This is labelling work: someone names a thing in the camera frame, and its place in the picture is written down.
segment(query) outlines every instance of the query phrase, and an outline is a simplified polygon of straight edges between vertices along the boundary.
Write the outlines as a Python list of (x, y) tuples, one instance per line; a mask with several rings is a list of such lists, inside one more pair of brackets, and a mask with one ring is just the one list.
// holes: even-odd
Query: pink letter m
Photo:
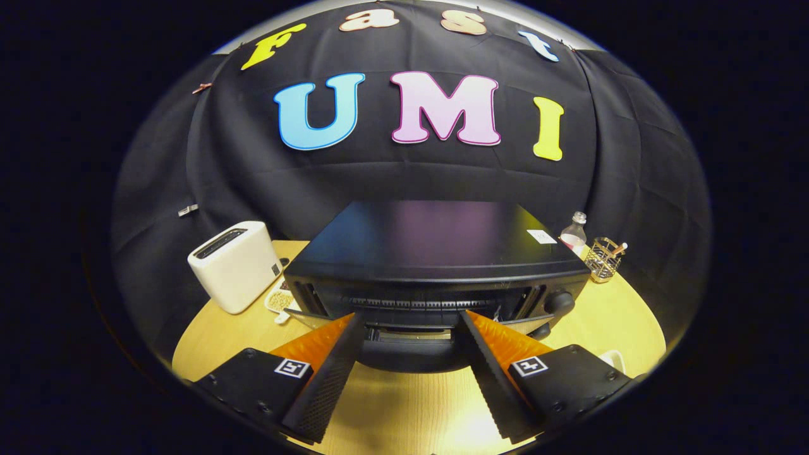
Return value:
[(424, 142), (430, 132), (421, 127), (424, 111), (433, 131), (442, 141), (464, 115), (464, 127), (458, 139), (467, 144), (493, 146), (500, 143), (500, 134), (494, 130), (494, 91), (498, 82), (483, 76), (466, 76), (447, 97), (432, 76), (422, 71), (405, 71), (391, 76), (401, 94), (401, 122), (392, 134), (400, 143)]

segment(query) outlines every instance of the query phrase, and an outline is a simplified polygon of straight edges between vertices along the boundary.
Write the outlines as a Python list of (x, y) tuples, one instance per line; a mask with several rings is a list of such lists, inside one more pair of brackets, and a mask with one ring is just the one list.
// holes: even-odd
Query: plastic bottle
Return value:
[(565, 230), (559, 236), (561, 241), (579, 257), (582, 256), (584, 245), (587, 244), (587, 236), (584, 234), (584, 223), (586, 222), (587, 215), (580, 211), (574, 213), (573, 223), (565, 227)]

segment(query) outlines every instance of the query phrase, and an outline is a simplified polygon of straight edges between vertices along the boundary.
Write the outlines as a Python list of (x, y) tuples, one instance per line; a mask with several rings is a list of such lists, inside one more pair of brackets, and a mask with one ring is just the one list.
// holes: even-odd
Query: blue letter u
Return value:
[(307, 98), (315, 90), (313, 83), (300, 83), (275, 95), (278, 103), (278, 129), (281, 140), (297, 150), (315, 150), (333, 146), (349, 137), (357, 125), (357, 85), (365, 80), (362, 73), (347, 73), (326, 81), (334, 89), (334, 121), (325, 128), (309, 126)]

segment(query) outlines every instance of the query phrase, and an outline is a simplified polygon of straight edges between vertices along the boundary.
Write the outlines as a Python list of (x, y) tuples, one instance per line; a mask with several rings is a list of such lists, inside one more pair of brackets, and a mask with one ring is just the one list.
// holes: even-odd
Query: black fabric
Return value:
[(648, 84), (608, 53), (577, 55), (599, 129), (587, 235), (630, 245), (621, 274), (670, 346), (688, 328), (708, 279), (713, 228), (702, 166)]
[[(113, 263), (133, 319), (161, 356), (171, 359), (207, 301), (186, 262), (192, 249), (246, 219), (267, 223), (274, 239), (308, 240), (354, 199), (517, 202), (556, 233), (574, 211), (584, 210), (588, 236), (629, 242), (628, 257), (664, 293), (699, 295), (704, 268), (682, 265), (700, 254), (707, 261), (704, 182), (685, 134), (641, 80), (624, 76), (626, 69), (616, 72), (619, 64), (606, 53), (573, 53), (486, 12), (477, 14), (487, 33), (470, 36), (440, 25), (442, 11), (464, 8), (433, 2), (385, 7), (396, 12), (396, 26), (337, 29), (367, 5), (303, 19), (304, 30), (245, 71), (240, 68), (261, 38), (244, 43), (227, 61), (208, 57), (138, 131), (116, 191)], [(560, 61), (540, 57), (517, 34), (522, 30), (550, 43)], [(430, 73), (447, 94), (467, 74), (498, 81), (494, 115), (501, 143), (460, 142), (455, 135), (462, 119), (447, 141), (430, 131), (425, 142), (393, 142), (400, 95), (390, 77), (407, 70)], [(366, 76), (358, 86), (353, 133), (314, 151), (284, 145), (274, 95), (314, 83), (309, 122), (326, 126), (334, 116), (334, 92), (324, 83), (349, 72)], [(207, 82), (214, 85), (191, 94)], [(539, 134), (534, 96), (565, 109), (561, 161), (533, 155)], [(199, 210), (177, 216), (193, 203)], [(692, 280), (691, 290), (678, 288), (682, 279)]]

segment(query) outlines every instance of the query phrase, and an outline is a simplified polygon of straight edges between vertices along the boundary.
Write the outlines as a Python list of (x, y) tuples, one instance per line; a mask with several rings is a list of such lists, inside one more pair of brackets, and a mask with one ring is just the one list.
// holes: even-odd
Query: toaster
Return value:
[(244, 311), (282, 272), (267, 226), (243, 221), (188, 255), (208, 296), (230, 314)]

